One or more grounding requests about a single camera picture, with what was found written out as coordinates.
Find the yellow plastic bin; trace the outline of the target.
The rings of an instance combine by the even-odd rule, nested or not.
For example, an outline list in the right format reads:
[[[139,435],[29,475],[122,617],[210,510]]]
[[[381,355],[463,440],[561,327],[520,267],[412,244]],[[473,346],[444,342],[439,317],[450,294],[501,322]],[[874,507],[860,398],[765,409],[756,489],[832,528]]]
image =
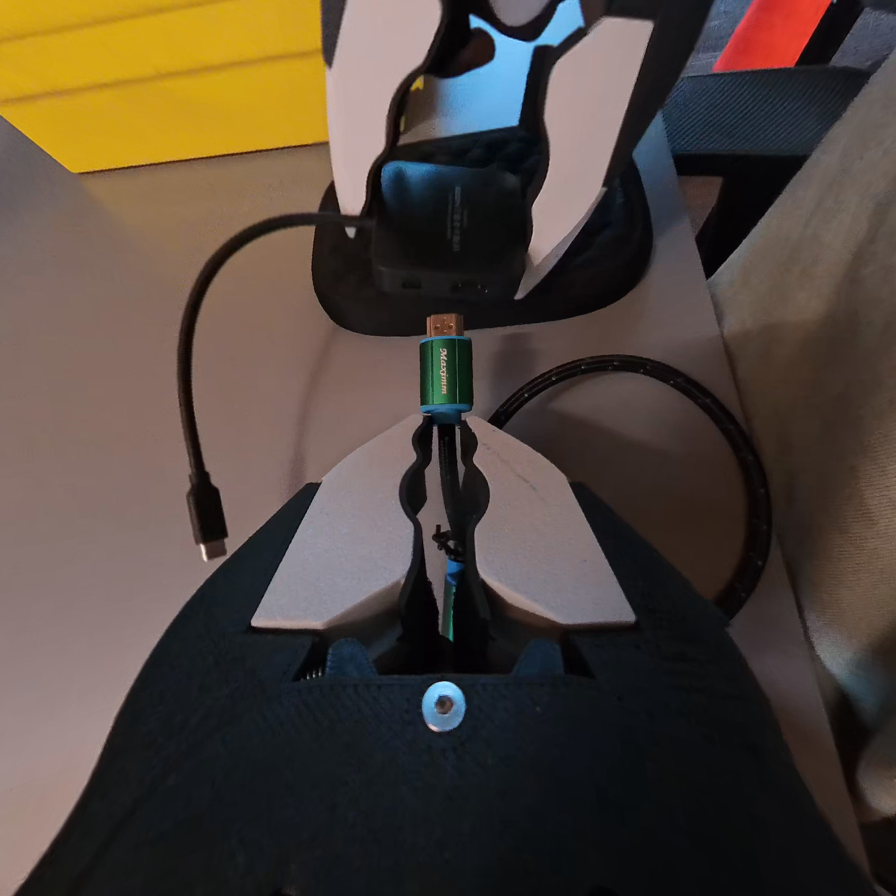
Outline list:
[[[76,173],[327,141],[316,1],[3,1],[1,113]]]

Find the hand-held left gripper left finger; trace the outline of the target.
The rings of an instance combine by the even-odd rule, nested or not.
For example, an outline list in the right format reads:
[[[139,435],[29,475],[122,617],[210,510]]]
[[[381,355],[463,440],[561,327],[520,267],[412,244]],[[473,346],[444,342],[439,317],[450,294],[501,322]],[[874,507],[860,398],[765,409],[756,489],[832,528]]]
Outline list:
[[[433,424],[413,415],[366,442],[317,485],[254,611],[265,633],[353,637],[372,659],[428,653],[439,610],[420,511]]]

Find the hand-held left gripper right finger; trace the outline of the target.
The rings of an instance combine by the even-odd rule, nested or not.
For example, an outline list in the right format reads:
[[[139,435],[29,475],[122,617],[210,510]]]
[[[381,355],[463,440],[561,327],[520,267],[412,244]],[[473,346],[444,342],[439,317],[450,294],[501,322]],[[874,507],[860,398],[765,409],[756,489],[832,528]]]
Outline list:
[[[515,662],[535,639],[632,629],[636,615],[566,475],[478,417],[461,425],[465,662]]]

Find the black quilted pad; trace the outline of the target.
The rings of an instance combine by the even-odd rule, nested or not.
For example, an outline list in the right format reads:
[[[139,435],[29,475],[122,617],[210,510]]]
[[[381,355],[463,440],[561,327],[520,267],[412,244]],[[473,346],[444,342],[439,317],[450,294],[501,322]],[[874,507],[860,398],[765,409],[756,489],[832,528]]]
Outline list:
[[[421,140],[398,146],[400,161],[470,168],[496,166],[529,186],[542,150],[516,126]],[[478,297],[460,301],[471,330],[562,321],[607,308],[644,278],[654,240],[647,194],[633,156],[552,270],[521,299]],[[315,228],[312,283],[321,308],[344,330],[374,337],[425,335],[433,301],[390,297],[375,285],[371,233],[351,237],[337,225]]]

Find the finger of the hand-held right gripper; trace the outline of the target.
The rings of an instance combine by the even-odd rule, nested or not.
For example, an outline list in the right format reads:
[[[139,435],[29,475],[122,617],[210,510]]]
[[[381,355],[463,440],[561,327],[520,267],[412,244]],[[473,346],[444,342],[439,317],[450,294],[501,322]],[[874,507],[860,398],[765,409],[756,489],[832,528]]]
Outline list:
[[[340,211],[360,217],[397,141],[399,101],[440,38],[440,1],[325,1],[323,60],[330,164]]]
[[[606,193],[605,181],[654,23],[605,15],[551,64],[540,105],[546,168],[533,182],[520,300],[554,268]]]

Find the black mesh chair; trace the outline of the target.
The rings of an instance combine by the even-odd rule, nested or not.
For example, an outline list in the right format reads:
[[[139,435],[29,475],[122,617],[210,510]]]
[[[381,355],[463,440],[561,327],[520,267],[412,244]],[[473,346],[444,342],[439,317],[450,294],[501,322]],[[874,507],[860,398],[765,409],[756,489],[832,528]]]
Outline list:
[[[795,68],[683,78],[663,109],[679,175],[721,188],[697,233],[711,277],[742,244],[867,85],[856,68]]]

